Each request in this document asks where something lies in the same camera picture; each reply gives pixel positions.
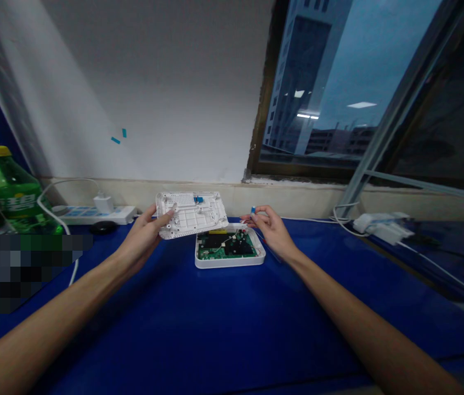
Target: white plastic enclosure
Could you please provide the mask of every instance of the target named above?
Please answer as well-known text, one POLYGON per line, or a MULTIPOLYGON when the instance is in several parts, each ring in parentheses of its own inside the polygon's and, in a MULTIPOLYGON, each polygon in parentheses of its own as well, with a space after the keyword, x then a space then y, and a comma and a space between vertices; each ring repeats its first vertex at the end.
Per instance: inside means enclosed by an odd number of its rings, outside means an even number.
POLYGON ((155 202, 158 217, 171 209, 175 212, 170 223, 159 231, 165 240, 228 226, 219 192, 163 192, 157 194, 155 202))
POLYGON ((199 240, 195 240, 195 265, 199 269, 217 269, 225 267, 236 267, 236 266, 253 266, 260 265, 265 261, 267 255, 261 241, 259 240, 258 234, 251 228, 246 227, 243 224, 232 223, 225 227, 228 233, 234 233, 238 230, 245 229, 247 235, 249 235, 252 245, 256 248, 257 256, 245 257, 245 258, 227 258, 227 259, 199 259, 197 253, 199 252, 199 240))

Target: bottle label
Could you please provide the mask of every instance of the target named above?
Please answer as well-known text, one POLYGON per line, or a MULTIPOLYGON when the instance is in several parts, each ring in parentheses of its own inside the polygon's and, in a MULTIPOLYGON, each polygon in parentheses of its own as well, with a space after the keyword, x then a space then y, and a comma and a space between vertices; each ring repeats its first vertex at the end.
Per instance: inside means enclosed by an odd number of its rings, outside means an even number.
POLYGON ((24 193, 16 193, 12 197, 0 198, 0 209, 9 219, 21 219, 42 213, 36 199, 40 194, 39 188, 24 193))

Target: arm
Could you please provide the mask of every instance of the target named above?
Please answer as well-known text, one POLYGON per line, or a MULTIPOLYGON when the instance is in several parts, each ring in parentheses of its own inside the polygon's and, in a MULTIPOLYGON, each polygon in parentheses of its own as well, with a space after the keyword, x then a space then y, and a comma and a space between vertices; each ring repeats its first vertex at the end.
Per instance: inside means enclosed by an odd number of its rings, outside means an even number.
POLYGON ((0 339, 0 394, 27 392, 99 308, 137 273, 173 212, 141 215, 118 250, 0 339))
POLYGON ((464 394, 460 384, 428 354, 363 304, 301 252, 270 206, 243 216, 300 276, 386 394, 464 394))

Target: building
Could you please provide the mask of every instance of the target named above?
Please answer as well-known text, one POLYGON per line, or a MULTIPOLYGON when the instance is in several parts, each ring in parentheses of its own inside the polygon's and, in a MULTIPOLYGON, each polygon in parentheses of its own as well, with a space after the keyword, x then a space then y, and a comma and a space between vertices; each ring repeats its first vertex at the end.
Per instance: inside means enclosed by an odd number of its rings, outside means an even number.
POLYGON ((352 0, 291 0, 264 145, 305 154, 352 0))
POLYGON ((362 156, 371 142, 375 130, 376 127, 367 126, 357 126, 352 131, 336 128, 313 129, 305 154, 330 152, 362 156))
POLYGON ((321 151, 334 152, 333 150, 329 148, 331 146, 333 136, 336 132, 343 132, 343 131, 337 131, 336 129, 326 129, 326 130, 313 129, 310 134, 309 143, 307 144, 307 149, 305 150, 305 154, 309 155, 309 154, 312 154, 315 152, 321 152, 321 151))
POLYGON ((363 155, 375 134, 376 127, 357 126, 351 131, 346 154, 363 155))

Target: sky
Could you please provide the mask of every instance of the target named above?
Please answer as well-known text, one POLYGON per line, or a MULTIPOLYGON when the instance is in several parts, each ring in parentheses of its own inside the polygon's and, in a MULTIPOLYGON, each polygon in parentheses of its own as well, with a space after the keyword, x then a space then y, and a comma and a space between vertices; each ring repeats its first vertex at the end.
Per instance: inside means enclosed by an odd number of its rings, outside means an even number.
POLYGON ((377 125, 440 2, 353 0, 314 128, 377 125), (361 101, 377 105, 347 107, 361 101))

